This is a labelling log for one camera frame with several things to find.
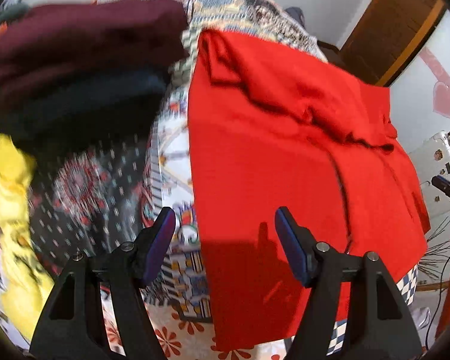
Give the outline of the red zip jacket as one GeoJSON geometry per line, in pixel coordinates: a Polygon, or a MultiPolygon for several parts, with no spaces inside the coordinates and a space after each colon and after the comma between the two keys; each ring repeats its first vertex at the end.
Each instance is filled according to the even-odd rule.
{"type": "Polygon", "coordinates": [[[187,125],[218,350],[298,327],[309,291],[275,231],[281,206],[340,252],[377,252],[396,281],[424,255],[430,222],[387,88],[272,41],[208,29],[187,125]]]}

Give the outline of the white stickered laptop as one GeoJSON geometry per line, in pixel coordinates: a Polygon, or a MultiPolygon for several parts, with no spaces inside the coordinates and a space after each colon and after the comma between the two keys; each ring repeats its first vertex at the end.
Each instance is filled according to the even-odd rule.
{"type": "Polygon", "coordinates": [[[434,176],[450,181],[450,132],[440,131],[409,153],[416,169],[429,218],[450,211],[450,199],[432,185],[434,176]]]}

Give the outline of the yellow printed garment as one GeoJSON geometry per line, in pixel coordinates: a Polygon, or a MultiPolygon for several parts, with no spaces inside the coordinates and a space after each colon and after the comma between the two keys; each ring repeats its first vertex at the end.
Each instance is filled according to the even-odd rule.
{"type": "Polygon", "coordinates": [[[32,247],[28,189],[34,169],[34,158],[17,149],[10,136],[0,134],[0,243],[6,278],[1,303],[28,341],[54,286],[32,247]]]}

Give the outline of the patchwork patterned bedspread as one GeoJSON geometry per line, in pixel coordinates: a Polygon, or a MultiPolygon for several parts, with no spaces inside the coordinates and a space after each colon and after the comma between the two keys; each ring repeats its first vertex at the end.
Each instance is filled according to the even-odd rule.
{"type": "Polygon", "coordinates": [[[206,270],[194,208],[187,131],[188,89],[204,28],[270,38],[317,58],[323,53],[272,0],[184,0],[192,20],[182,42],[189,56],[172,70],[171,92],[153,124],[150,143],[75,154],[57,172],[39,172],[31,187],[32,244],[44,265],[58,272],[65,248],[84,242],[105,252],[154,219],[163,206],[176,230],[161,270],[142,291],[158,340],[172,359],[282,359],[280,339],[229,351],[216,346],[206,270]]]}

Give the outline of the wooden wardrobe with sliding door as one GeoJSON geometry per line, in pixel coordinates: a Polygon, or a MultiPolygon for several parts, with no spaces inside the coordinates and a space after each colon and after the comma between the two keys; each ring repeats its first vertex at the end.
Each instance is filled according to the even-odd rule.
{"type": "Polygon", "coordinates": [[[450,11],[443,0],[370,0],[340,57],[356,77],[387,88],[404,146],[450,130],[450,11]]]}

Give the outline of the dark navy folded garment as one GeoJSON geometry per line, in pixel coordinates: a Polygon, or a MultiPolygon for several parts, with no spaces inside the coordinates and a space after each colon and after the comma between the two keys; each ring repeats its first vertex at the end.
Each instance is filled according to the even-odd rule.
{"type": "Polygon", "coordinates": [[[146,138],[170,85],[167,70],[85,76],[0,111],[0,135],[38,160],[146,138]]]}

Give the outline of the grey blue backpack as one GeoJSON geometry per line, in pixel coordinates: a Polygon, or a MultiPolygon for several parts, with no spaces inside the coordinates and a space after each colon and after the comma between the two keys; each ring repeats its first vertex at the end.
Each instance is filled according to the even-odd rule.
{"type": "Polygon", "coordinates": [[[305,16],[303,14],[303,10],[300,7],[288,7],[285,9],[285,12],[297,21],[303,29],[305,28],[305,16]]]}

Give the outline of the maroon folded garment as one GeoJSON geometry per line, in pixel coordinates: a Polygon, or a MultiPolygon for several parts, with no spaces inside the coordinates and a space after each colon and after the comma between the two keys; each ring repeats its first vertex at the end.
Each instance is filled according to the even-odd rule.
{"type": "Polygon", "coordinates": [[[174,0],[34,7],[0,33],[0,113],[77,72],[107,72],[184,59],[188,28],[174,0]]]}

